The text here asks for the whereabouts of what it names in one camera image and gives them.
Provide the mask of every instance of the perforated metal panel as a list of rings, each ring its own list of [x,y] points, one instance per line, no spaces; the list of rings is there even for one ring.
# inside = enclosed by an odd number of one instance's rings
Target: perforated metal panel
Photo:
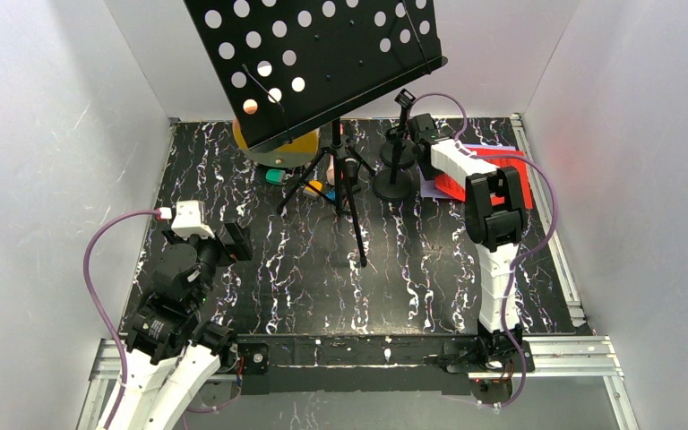
[[[275,149],[288,131],[310,132],[447,62],[431,0],[406,0],[407,11],[398,0],[185,5],[253,151]]]

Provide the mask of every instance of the white wall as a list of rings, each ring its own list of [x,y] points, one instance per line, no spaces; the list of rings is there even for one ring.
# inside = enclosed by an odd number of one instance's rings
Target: white wall
[[[0,429],[74,428],[99,338],[104,219],[150,207],[168,121],[102,2],[0,1]],[[145,220],[92,275],[118,320]]]
[[[524,123],[640,426],[688,428],[688,1],[582,1]]]
[[[106,2],[168,116],[234,116],[183,2]],[[416,95],[450,92],[475,116],[523,111],[577,4],[578,0],[436,0],[439,37],[450,63],[408,87]],[[397,116],[396,92],[348,116]],[[427,99],[416,107],[428,109],[436,115],[460,114],[442,99]]]

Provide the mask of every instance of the green object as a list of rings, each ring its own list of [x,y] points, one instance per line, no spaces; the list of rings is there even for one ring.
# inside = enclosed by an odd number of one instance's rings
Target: green object
[[[283,178],[285,176],[286,172],[284,172],[283,170],[272,168],[268,170],[267,174],[265,174],[265,180],[273,185],[283,185]]]

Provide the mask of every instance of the red paper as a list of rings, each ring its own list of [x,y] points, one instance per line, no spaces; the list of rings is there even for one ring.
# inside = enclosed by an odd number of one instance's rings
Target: red paper
[[[473,146],[469,149],[471,151],[475,151],[476,154],[480,156],[496,154],[513,154],[525,157],[523,152],[519,150],[501,149],[496,148],[494,146],[484,148]],[[507,168],[512,166],[516,170],[518,170],[518,173],[520,174],[520,189],[523,191],[523,203],[526,206],[526,209],[534,208],[534,202],[531,199],[531,190],[529,188],[529,175],[527,173],[526,163],[520,161],[519,159],[486,159],[485,161],[489,161],[490,163],[500,168]],[[443,193],[447,193],[448,195],[450,195],[450,197],[454,199],[460,200],[461,202],[465,202],[465,190],[463,190],[463,187],[458,185],[458,183],[455,182],[454,179],[449,177],[449,175],[441,174],[437,176],[435,184],[437,190],[440,190]],[[493,205],[503,203],[504,201],[505,199],[503,197],[492,196]]]

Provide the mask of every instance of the black marble table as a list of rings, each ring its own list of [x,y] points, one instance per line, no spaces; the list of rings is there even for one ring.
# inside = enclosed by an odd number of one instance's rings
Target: black marble table
[[[440,121],[459,129],[460,120]],[[344,121],[345,133],[376,169],[378,151],[393,120]],[[330,130],[321,138],[330,139]],[[470,120],[465,143],[515,146],[507,118]],[[326,163],[316,177],[324,182]],[[230,122],[176,125],[158,206],[202,200],[213,227],[239,218],[252,229],[254,260],[219,271],[202,315],[239,334],[384,335],[476,332],[480,285],[476,248],[463,226],[462,203],[421,199],[417,168],[414,197],[379,200],[364,169],[357,212],[368,265],[358,264],[350,217],[299,192],[286,211],[275,207],[290,188],[265,182],[263,168],[236,146]],[[152,221],[143,245],[125,315],[151,283],[151,256],[165,239]],[[521,252],[544,235],[530,211]],[[548,248],[516,273],[516,302],[529,333],[572,333],[574,328]]]

